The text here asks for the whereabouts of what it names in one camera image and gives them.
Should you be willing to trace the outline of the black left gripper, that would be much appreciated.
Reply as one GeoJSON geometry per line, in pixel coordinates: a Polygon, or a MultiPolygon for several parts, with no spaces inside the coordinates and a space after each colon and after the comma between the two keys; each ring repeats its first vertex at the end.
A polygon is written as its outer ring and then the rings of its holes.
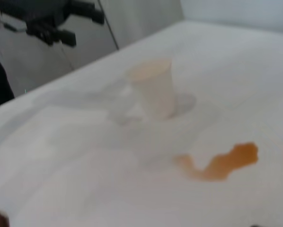
{"type": "Polygon", "coordinates": [[[47,45],[61,42],[76,45],[73,32],[60,30],[70,13],[104,23],[104,12],[92,2],[80,0],[0,0],[0,13],[25,22],[27,35],[35,36],[47,45]]]}

